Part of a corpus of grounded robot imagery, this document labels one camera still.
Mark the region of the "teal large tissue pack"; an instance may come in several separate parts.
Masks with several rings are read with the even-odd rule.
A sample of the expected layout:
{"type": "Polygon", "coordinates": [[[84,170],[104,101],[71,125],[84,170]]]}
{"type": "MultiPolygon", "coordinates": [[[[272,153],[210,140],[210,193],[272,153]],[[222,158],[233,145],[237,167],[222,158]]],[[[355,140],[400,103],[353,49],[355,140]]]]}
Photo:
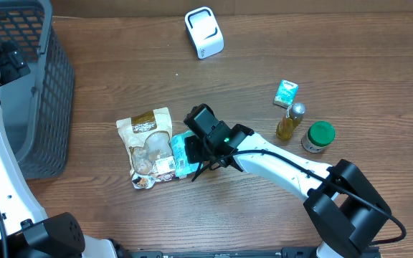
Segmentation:
{"type": "Polygon", "coordinates": [[[188,130],[185,133],[175,135],[171,139],[171,148],[176,164],[176,177],[178,178],[186,178],[189,174],[196,172],[199,166],[199,163],[188,162],[185,139],[190,136],[194,136],[194,134],[188,130]]]}

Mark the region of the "green lid white jar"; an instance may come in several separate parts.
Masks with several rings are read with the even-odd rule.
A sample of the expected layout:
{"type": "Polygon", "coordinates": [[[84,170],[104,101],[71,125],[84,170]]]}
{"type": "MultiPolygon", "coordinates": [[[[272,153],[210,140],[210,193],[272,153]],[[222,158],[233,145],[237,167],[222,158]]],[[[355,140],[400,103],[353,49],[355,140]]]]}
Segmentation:
{"type": "Polygon", "coordinates": [[[303,135],[301,145],[308,152],[320,153],[335,140],[335,137],[336,130],[329,122],[317,121],[303,135]]]}

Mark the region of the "clear brown snack bag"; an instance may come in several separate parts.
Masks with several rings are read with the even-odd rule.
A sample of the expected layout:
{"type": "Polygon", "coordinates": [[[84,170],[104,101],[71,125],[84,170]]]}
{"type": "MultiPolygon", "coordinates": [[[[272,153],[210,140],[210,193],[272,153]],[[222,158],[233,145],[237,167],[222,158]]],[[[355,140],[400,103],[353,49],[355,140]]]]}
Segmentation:
{"type": "Polygon", "coordinates": [[[169,181],[174,177],[174,155],[170,146],[173,129],[167,107],[118,120],[116,127],[129,155],[133,180],[151,177],[156,181],[169,181]]]}

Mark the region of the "small Kleenex tissue pack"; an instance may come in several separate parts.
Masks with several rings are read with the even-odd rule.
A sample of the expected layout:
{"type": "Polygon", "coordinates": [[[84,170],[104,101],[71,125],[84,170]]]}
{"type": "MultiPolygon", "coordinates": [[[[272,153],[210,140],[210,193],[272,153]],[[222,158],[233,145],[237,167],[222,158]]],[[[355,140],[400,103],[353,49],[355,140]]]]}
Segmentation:
{"type": "Polygon", "coordinates": [[[298,91],[298,84],[287,80],[282,80],[275,94],[273,103],[283,108],[292,105],[298,91]]]}

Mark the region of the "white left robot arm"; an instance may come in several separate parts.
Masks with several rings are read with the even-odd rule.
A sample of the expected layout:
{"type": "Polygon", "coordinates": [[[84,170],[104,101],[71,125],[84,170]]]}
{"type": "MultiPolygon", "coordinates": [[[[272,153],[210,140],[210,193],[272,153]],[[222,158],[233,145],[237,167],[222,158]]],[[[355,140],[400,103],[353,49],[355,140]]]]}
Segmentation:
{"type": "Polygon", "coordinates": [[[29,189],[6,136],[0,105],[0,257],[116,257],[70,213],[49,217],[29,189]]]}

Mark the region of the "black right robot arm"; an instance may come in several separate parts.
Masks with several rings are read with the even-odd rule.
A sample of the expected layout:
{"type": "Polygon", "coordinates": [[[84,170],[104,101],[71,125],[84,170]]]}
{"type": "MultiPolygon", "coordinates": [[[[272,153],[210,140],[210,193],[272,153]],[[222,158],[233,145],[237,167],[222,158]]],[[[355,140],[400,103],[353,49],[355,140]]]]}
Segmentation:
{"type": "Polygon", "coordinates": [[[188,157],[206,168],[232,166],[266,178],[298,197],[322,242],[299,248],[304,257],[380,257],[374,242],[391,209],[359,168],[344,159],[332,166],[309,161],[266,141],[252,129],[230,128],[200,104],[184,119],[192,131],[188,157]]]}

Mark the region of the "yellow oil bottle silver cap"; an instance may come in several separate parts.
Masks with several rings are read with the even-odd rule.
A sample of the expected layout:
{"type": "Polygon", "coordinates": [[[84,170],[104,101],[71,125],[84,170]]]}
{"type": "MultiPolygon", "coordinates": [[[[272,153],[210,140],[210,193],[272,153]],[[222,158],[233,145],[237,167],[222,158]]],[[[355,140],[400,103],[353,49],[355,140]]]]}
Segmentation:
{"type": "Polygon", "coordinates": [[[290,105],[277,125],[276,136],[281,140],[290,140],[293,131],[302,122],[305,111],[306,107],[300,102],[290,105]]]}

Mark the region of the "white red snack packet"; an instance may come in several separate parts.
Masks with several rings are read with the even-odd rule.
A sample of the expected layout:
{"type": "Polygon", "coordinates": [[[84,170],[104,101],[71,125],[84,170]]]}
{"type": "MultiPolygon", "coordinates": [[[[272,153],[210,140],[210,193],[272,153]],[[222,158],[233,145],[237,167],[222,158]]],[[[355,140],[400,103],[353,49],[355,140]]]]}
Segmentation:
{"type": "Polygon", "coordinates": [[[174,179],[177,179],[175,171],[171,171],[163,174],[151,173],[148,175],[134,173],[131,181],[136,189],[150,189],[156,183],[172,181],[174,179]]]}

